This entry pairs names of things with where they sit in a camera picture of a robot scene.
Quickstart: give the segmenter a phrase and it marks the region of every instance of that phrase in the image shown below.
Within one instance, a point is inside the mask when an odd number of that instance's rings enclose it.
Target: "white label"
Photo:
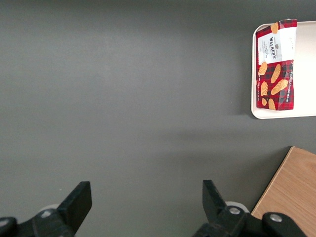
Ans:
[[[258,64],[293,60],[296,27],[283,28],[276,34],[269,33],[258,38]]]

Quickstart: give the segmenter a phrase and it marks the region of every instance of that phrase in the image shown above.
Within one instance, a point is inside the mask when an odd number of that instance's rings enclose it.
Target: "bolt head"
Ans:
[[[231,207],[229,208],[229,212],[233,215],[239,215],[240,214],[240,210],[236,207]]]
[[[271,214],[270,219],[275,221],[275,222],[282,222],[282,218],[277,214]]]

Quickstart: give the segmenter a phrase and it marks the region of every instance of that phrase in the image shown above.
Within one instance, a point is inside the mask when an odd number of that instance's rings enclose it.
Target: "shortbread biscuit image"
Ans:
[[[271,77],[271,83],[275,83],[275,81],[278,79],[278,76],[280,75],[280,72],[281,72],[281,65],[277,64],[275,71],[273,72],[272,77]]]
[[[273,87],[272,91],[271,91],[271,95],[275,95],[277,93],[279,93],[280,91],[282,91],[284,88],[287,87],[288,81],[285,79],[280,80],[275,87]]]
[[[268,65],[266,62],[263,62],[259,68],[258,75],[264,75],[267,71]]]
[[[275,102],[273,101],[273,99],[269,99],[269,109],[276,110]]]
[[[264,81],[261,84],[261,96],[268,95],[268,84]]]
[[[277,33],[277,31],[278,31],[278,23],[277,22],[275,22],[274,24],[272,24],[271,26],[271,31],[272,31],[272,33],[273,34],[276,34]]]
[[[262,98],[262,105],[263,105],[263,106],[266,106],[266,105],[267,105],[267,101],[266,101],[265,98]]]

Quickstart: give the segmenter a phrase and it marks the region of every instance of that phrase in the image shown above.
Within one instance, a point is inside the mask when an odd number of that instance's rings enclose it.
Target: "red tartan box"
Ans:
[[[293,110],[293,62],[297,20],[276,22],[256,33],[256,106]]]

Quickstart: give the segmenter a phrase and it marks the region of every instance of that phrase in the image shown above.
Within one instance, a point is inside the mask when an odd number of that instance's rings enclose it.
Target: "wooden board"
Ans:
[[[252,215],[262,219],[266,212],[284,213],[316,236],[316,155],[291,147]]]

